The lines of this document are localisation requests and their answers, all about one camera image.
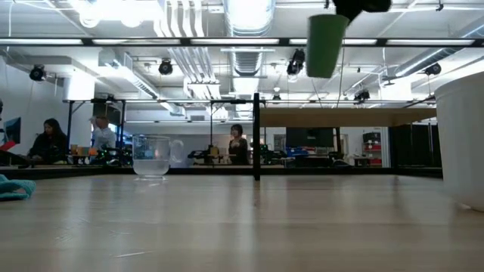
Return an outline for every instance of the fluorescent light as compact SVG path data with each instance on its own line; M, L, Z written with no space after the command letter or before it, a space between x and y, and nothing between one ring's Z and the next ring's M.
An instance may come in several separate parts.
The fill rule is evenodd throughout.
M161 99L158 100L159 102L168 102L168 103L178 103L178 104L195 104L195 103L210 103L210 100L190 100L190 99Z
M156 100L126 100L126 103L143 104L143 103L156 103Z
M376 43L376 39L343 39L344 45L374 45Z
M470 45L473 39L389 39L387 45Z
M311 103L310 100L266 100L267 103L277 103L277 104L303 104Z
M192 39L192 45L276 45L279 39L254 39L254 38L232 38L232 39Z
M308 43L308 39L290 39L290 45L306 45Z
M139 124L144 124L144 123L154 123L155 121L125 121L124 123L139 123Z
M96 45L180 45L179 39L93 39Z
M0 39L2 45L82 45L81 39Z
M275 49L267 49L267 48L222 48L220 49L221 52L228 52L228 53L238 53L238 52L253 52L253 53L262 53L262 52L275 52Z

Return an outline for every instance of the red object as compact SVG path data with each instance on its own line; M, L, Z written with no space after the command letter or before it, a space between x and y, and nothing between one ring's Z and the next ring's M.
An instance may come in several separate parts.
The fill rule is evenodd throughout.
M365 151L380 151L381 150L381 144L365 144Z
M2 145L0 147L0 150L1 151L8 151L9 149L11 149L14 146L15 146L15 142L14 141L8 141L7 143L5 143L4 145Z
M370 165L381 165L381 159L370 159Z

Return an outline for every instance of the black jacket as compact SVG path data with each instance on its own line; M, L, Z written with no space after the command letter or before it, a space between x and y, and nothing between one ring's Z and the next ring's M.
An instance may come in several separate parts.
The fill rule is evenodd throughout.
M67 155L67 136L63 133L50 138L46 133L40 134L37 136L28 154L29 157L35 155L41 156L45 162L49 163L65 160Z
M241 138L239 140L238 147L232 147L232 141L228 144L228 153L235 155L231 156L230 160L234 165L248 165L249 164L249 147L247 146L247 140Z

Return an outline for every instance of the woman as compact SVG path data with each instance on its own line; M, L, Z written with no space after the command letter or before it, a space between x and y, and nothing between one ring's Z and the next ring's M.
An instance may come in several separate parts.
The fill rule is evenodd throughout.
M241 125L233 125L230 128L230 134L234 138L228 145L228 153L235 156L230 156L230 160L234 165L248 165L249 154L247 140L242 138L244 130Z
M56 119L44 122L44 133L40 134L29 151L29 158L54 163L66 159L67 136Z

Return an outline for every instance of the television screen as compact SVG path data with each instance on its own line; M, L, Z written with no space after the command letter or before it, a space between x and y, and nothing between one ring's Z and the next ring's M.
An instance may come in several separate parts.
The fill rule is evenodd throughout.
M5 142L13 141L16 144L20 144L20 127L21 118L15 118L12 120L5 121L3 123L3 129L5 133Z
M287 147L334 147L333 128L287 128Z

